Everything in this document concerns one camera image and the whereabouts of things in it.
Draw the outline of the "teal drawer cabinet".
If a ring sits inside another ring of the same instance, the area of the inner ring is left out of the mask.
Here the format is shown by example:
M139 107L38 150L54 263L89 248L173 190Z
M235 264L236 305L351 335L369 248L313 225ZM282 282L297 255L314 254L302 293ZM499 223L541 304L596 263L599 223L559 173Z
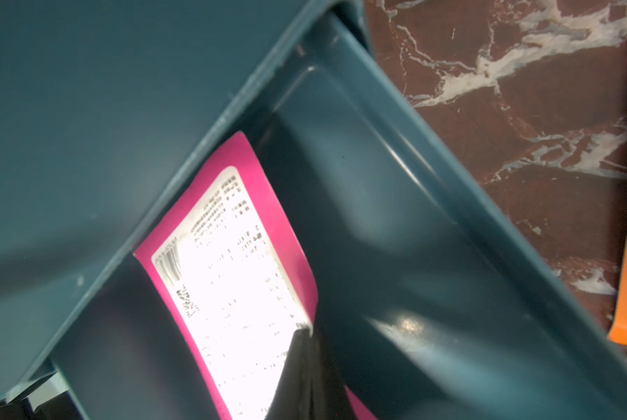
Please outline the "teal drawer cabinet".
M360 1L0 1L0 402L61 374L90 418L213 411L133 252L322 19Z

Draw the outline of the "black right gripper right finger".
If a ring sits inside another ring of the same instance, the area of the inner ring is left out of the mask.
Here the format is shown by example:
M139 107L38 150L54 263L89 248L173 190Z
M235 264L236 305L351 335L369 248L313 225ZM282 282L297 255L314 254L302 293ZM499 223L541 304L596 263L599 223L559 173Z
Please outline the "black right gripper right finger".
M318 327L315 327L312 336L310 371L312 381L310 418L357 419L333 354L322 330Z

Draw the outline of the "pink seed bag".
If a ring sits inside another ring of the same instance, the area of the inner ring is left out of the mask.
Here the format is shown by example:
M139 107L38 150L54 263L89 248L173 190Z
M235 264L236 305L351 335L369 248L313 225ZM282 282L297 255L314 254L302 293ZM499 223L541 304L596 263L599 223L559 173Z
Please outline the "pink seed bag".
M313 336L318 327L318 290L245 134L208 158L135 256L194 355L218 416L266 419L292 336L299 329ZM344 387L357 419L371 418Z

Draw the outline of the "teal drawer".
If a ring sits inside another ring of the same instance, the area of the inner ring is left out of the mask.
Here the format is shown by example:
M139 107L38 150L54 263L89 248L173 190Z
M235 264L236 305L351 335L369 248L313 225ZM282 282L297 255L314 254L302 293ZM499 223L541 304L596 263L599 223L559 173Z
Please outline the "teal drawer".
M371 418L627 419L625 357L340 19L308 32L234 131Z

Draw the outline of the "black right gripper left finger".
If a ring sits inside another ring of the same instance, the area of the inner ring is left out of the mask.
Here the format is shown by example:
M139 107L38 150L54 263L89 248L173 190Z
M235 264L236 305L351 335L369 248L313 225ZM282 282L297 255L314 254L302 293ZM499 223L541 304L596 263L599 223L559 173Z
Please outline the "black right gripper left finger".
M292 336L285 366L267 420L305 420L312 414L312 335L299 329Z

